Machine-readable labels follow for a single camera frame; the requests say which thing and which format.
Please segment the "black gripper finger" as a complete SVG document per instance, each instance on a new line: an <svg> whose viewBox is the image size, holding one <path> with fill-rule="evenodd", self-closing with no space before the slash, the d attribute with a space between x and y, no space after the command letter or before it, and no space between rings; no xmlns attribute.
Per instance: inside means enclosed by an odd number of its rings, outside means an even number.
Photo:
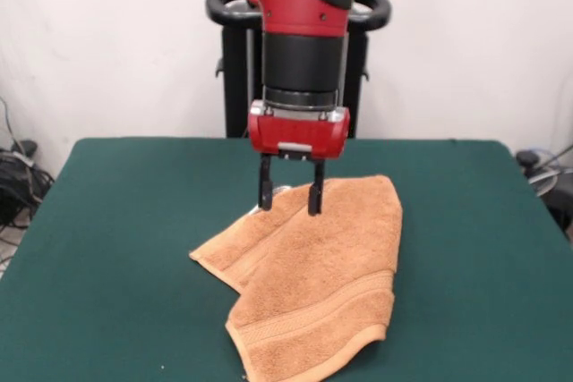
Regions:
<svg viewBox="0 0 573 382"><path fill-rule="evenodd" d="M323 194L323 161L315 160L314 180L309 190L308 214L317 216L321 213L322 194Z"/></svg>
<svg viewBox="0 0 573 382"><path fill-rule="evenodd" d="M264 211L270 211L272 208L273 183L270 179L270 165L271 155L261 154L258 206Z"/></svg>

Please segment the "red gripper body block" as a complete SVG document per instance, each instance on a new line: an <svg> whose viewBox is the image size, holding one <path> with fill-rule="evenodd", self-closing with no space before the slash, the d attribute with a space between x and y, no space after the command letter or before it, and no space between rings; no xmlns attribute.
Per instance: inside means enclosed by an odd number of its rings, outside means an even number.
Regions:
<svg viewBox="0 0 573 382"><path fill-rule="evenodd" d="M350 113L339 106L328 112L305 112L252 106L248 132L253 148L264 154L301 153L314 159L336 159L343 152Z"/></svg>

